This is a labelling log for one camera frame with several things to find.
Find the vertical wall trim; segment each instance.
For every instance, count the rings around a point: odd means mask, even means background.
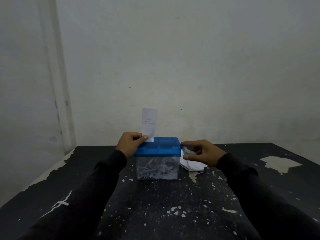
[[[63,148],[65,154],[67,154],[77,146],[77,143],[72,119],[57,4],[56,0],[38,0],[38,6],[51,80],[56,98]]]

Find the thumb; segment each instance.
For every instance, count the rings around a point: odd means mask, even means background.
[[[142,143],[144,143],[149,137],[147,135],[140,137],[138,140],[135,141],[135,143],[139,146]]]
[[[183,159],[189,160],[189,161],[202,162],[203,156],[197,155],[197,154],[189,154],[189,155],[183,155]]]

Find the worn table surface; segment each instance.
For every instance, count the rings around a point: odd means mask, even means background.
[[[271,143],[218,146],[256,168],[266,184],[315,221],[320,220],[319,165]],[[25,232],[78,187],[113,149],[114,146],[78,146],[65,165],[60,162],[62,167],[51,171],[46,180],[16,195],[0,209],[0,239],[15,239]],[[302,166],[281,175],[260,160],[270,156],[288,158]],[[195,177],[194,182],[192,175],[180,167],[179,180],[138,181],[135,162],[129,159],[93,238],[259,238],[221,171],[205,169]]]

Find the black long-sleeve shirt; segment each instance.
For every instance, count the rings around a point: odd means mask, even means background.
[[[66,200],[68,205],[62,204],[44,215],[18,239],[90,239],[126,163],[125,155],[115,150],[72,192]],[[263,239],[320,239],[320,226],[272,192],[254,168],[229,153],[218,161],[217,168],[227,177],[228,185]]]

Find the wall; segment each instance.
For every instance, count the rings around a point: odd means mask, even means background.
[[[64,155],[37,0],[0,5],[0,206]]]
[[[78,145],[319,144],[320,0],[57,0]]]

